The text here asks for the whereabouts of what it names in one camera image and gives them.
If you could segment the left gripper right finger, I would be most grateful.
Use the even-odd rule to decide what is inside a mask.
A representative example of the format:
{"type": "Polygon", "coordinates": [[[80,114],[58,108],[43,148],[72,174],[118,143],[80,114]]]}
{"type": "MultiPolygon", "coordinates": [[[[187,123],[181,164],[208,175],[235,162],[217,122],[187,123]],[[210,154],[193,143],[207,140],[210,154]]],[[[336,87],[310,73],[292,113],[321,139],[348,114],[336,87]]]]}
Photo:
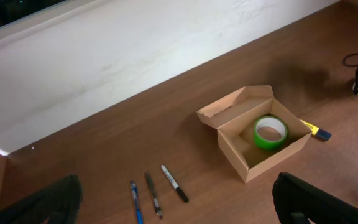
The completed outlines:
{"type": "Polygon", "coordinates": [[[279,173],[272,196],[283,224],[358,224],[358,208],[287,172],[279,173]]]}

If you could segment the blue ballpoint pen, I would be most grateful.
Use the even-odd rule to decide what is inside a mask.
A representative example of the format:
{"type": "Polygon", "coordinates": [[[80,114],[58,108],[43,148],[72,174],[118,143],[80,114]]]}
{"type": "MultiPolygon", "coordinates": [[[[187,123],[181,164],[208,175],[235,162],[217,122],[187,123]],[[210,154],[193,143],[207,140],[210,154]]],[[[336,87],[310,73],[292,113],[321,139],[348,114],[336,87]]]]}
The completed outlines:
{"type": "Polygon", "coordinates": [[[132,199],[133,199],[134,206],[135,206],[135,215],[137,218],[137,223],[144,224],[142,212],[140,210],[138,190],[137,190],[137,186],[133,180],[130,181],[130,188],[131,188],[132,199]]]}

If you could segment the black permanent marker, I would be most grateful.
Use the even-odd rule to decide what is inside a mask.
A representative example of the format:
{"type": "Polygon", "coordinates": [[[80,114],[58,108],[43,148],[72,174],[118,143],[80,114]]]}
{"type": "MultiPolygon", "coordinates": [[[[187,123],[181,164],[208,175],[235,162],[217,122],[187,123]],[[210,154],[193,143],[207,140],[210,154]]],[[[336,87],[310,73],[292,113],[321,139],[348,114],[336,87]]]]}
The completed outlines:
{"type": "Polygon", "coordinates": [[[184,191],[181,189],[181,187],[178,185],[178,183],[173,178],[173,176],[168,171],[168,169],[163,164],[161,165],[161,169],[164,172],[164,174],[166,175],[166,177],[169,180],[169,182],[171,183],[171,185],[173,186],[173,188],[175,189],[175,191],[178,194],[178,196],[182,199],[183,202],[188,203],[189,202],[188,197],[186,196],[184,191]]]}

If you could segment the yellow highlighter marker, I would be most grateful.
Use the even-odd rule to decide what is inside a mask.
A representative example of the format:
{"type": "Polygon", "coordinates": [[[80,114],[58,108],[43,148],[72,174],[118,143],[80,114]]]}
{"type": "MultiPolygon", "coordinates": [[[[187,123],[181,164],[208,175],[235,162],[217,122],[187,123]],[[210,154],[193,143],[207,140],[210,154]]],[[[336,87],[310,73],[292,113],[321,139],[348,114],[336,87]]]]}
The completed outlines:
{"type": "Polygon", "coordinates": [[[331,133],[301,119],[301,122],[311,129],[312,135],[320,141],[329,141],[331,133]]]}

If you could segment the green tape roll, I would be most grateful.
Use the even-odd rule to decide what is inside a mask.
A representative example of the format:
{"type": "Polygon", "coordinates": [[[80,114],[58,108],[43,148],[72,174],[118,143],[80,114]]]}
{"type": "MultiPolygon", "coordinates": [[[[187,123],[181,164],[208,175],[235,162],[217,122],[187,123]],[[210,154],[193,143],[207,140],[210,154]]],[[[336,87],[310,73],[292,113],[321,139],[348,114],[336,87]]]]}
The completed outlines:
{"type": "Polygon", "coordinates": [[[254,143],[262,149],[271,151],[279,148],[287,136],[287,125],[275,116],[263,116],[254,123],[254,143]]]}

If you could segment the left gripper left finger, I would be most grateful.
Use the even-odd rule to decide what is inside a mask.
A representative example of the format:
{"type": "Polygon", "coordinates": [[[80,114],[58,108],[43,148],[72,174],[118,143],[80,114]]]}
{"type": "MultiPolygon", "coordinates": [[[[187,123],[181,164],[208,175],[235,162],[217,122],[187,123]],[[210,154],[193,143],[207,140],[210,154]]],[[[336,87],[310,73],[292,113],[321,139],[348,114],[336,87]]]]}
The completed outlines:
{"type": "Polygon", "coordinates": [[[0,210],[0,224],[74,224],[83,199],[77,175],[68,175],[0,210]]]}

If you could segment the dark grey pen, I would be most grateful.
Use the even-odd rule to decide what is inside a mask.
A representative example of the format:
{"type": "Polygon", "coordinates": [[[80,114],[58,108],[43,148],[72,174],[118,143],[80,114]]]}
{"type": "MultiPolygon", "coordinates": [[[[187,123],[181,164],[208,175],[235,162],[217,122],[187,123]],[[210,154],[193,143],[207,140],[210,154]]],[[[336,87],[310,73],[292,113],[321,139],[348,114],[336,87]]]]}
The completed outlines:
{"type": "Polygon", "coordinates": [[[162,220],[163,219],[163,212],[162,212],[162,209],[160,208],[160,204],[158,202],[157,192],[155,190],[153,180],[152,180],[151,175],[150,175],[150,173],[148,171],[145,172],[145,178],[146,178],[146,181],[147,181],[148,188],[150,190],[150,194],[152,196],[152,201],[153,201],[155,213],[157,214],[159,219],[162,220]]]}

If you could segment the open cardboard box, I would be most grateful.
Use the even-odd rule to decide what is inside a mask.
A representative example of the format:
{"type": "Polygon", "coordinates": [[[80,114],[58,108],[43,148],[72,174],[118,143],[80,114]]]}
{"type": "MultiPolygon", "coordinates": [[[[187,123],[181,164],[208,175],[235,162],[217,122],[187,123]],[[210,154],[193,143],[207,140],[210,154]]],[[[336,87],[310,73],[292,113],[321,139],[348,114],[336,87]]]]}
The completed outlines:
{"type": "Polygon", "coordinates": [[[244,182],[303,149],[311,136],[269,85],[242,87],[197,114],[216,129],[220,150],[244,182]]]}

